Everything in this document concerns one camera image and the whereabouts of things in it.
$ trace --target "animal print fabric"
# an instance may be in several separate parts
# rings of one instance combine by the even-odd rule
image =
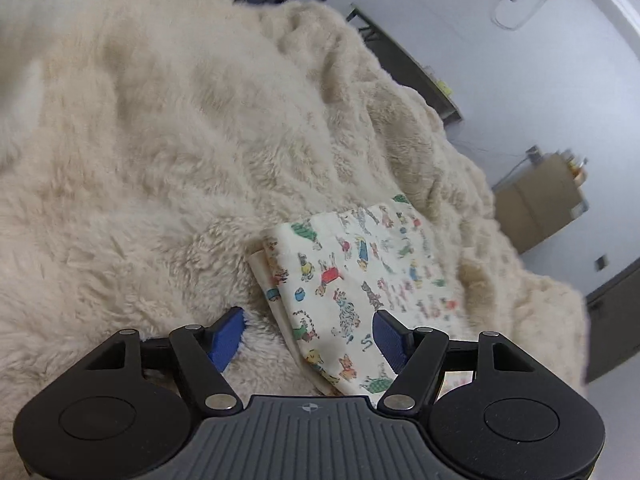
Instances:
[[[298,365],[304,376],[316,387],[316,389],[326,396],[341,395],[330,383],[322,378],[313,368],[311,368],[302,357],[298,343],[296,342],[296,334],[289,322],[287,309],[282,303],[280,292],[277,288],[273,288],[273,278],[271,277],[271,269],[267,263],[267,257],[264,251],[258,251],[248,258],[249,266],[254,273],[255,279],[260,285],[262,291],[267,295],[271,313],[278,324],[284,343],[291,352],[293,360]]]
[[[303,359],[341,393],[375,404],[395,378],[372,338],[379,308],[409,328],[432,326],[452,339],[467,332],[432,240],[403,195],[264,232],[271,275],[265,295],[282,302]],[[444,389],[469,380],[448,374]]]

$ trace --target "dark cabinet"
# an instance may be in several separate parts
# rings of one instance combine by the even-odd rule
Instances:
[[[587,298],[591,318],[587,381],[640,351],[640,260]]]

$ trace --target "white wall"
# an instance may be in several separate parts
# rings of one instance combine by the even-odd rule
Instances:
[[[524,255],[534,272],[591,292],[640,257],[640,62],[591,0],[355,1],[452,88],[465,122],[451,140],[486,172],[506,174],[534,144],[588,156],[591,209]],[[610,266],[596,272],[607,254]]]
[[[640,478],[640,354],[593,381],[589,402],[600,412],[607,431],[596,464],[601,480]]]

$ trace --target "cardboard box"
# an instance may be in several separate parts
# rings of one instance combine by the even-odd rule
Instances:
[[[557,233],[584,211],[582,193],[557,153],[495,193],[495,218],[519,254]]]

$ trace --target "cream fleece blanket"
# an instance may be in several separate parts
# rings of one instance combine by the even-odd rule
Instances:
[[[400,192],[475,329],[580,390],[580,296],[523,269],[481,171],[332,10],[57,4],[0,0],[0,478],[24,476],[20,407],[124,327],[161,336],[242,306],[230,384],[311,394],[246,258],[265,228]],[[71,8],[64,27],[47,14]]]

